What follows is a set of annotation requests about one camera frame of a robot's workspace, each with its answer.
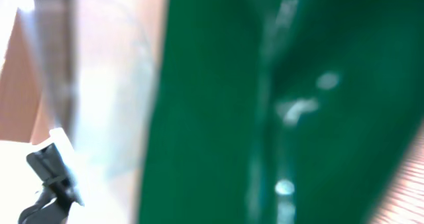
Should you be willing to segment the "green snack bag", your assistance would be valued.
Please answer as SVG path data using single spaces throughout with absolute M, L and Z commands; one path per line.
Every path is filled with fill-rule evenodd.
M 69 223 L 422 223 L 423 0 L 27 0 Z

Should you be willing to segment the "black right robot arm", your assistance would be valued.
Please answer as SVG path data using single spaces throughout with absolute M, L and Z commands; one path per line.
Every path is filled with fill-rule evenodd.
M 61 128 L 38 145 L 1 141 L 2 223 L 87 223 L 75 152 Z

